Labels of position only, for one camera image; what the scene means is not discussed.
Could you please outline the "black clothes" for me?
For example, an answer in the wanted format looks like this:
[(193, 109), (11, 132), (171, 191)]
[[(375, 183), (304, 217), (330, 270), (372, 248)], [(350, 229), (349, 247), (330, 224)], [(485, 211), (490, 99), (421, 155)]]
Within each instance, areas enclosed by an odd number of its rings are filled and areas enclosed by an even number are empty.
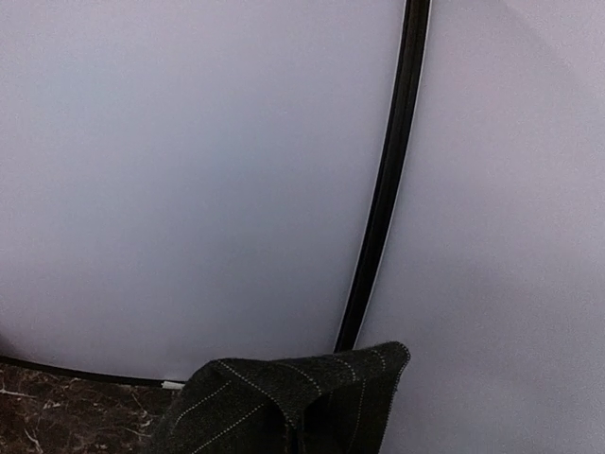
[(147, 453), (377, 453), (408, 349), (215, 359), (184, 383)]

